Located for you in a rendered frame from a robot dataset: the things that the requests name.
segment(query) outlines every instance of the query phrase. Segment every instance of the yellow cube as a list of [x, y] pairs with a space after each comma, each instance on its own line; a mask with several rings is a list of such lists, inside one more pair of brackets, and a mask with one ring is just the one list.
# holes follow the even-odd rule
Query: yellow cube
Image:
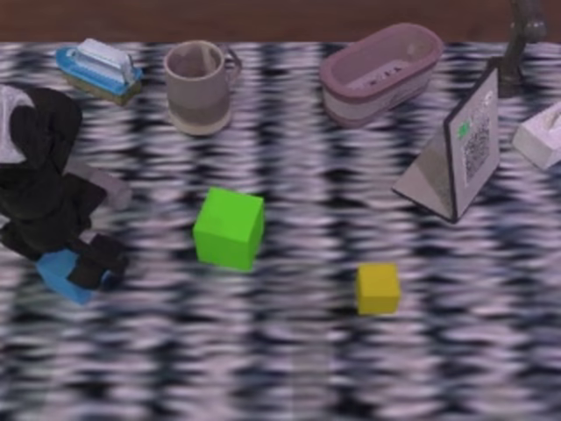
[[400, 297], [400, 282], [394, 263], [363, 263], [359, 266], [357, 307], [360, 315], [395, 313]]

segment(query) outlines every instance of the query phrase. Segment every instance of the green cube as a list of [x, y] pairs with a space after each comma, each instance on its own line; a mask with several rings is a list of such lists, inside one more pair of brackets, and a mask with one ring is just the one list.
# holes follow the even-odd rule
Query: green cube
[[265, 225], [261, 197], [212, 187], [193, 227], [197, 259], [252, 270]]

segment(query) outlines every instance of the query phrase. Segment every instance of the oval pink tub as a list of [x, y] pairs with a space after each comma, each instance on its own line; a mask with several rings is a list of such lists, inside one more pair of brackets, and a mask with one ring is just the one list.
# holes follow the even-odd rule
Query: oval pink tub
[[343, 127], [370, 123], [421, 94], [443, 50], [433, 31], [405, 23], [351, 44], [320, 67], [326, 112]]

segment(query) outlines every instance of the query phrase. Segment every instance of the black and white striped fabric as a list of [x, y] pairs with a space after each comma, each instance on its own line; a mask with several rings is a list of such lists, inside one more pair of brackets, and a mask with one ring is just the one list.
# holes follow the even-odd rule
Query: black and white striped fabric
[[[503, 45], [449, 45], [424, 94], [341, 130], [317, 69], [342, 45], [235, 44], [235, 120], [210, 139], [167, 122], [169, 45], [120, 45], [146, 72], [123, 109], [71, 90], [58, 46], [0, 44], [0, 82], [80, 100], [76, 156], [135, 191], [95, 221], [130, 248], [131, 271], [82, 309], [0, 250], [0, 419], [561, 419], [561, 169], [540, 172], [510, 145], [561, 100], [559, 46], [528, 48], [523, 94], [501, 100], [500, 169], [457, 225], [390, 188]], [[195, 259], [211, 186], [266, 199], [250, 274]], [[356, 316], [363, 261], [399, 265], [395, 315]]]

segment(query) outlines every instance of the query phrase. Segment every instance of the mug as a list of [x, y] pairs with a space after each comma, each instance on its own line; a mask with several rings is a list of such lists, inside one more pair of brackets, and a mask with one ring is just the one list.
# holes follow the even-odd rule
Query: mug
[[[233, 68], [226, 68], [228, 56]], [[227, 46], [195, 40], [172, 48], [164, 68], [169, 117], [175, 128], [193, 136], [224, 129], [231, 122], [231, 90], [242, 67]]]

